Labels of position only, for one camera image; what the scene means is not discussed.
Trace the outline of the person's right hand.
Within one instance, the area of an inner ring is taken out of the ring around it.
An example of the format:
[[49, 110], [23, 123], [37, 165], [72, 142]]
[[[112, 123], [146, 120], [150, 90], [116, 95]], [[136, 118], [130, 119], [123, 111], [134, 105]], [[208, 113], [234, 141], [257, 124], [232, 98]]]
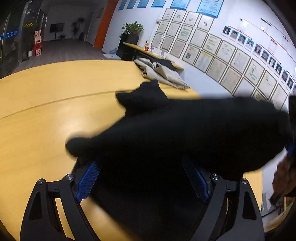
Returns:
[[285, 156], [277, 165], [273, 178], [273, 194], [269, 201], [276, 205], [282, 196], [295, 197], [295, 162], [290, 156]]

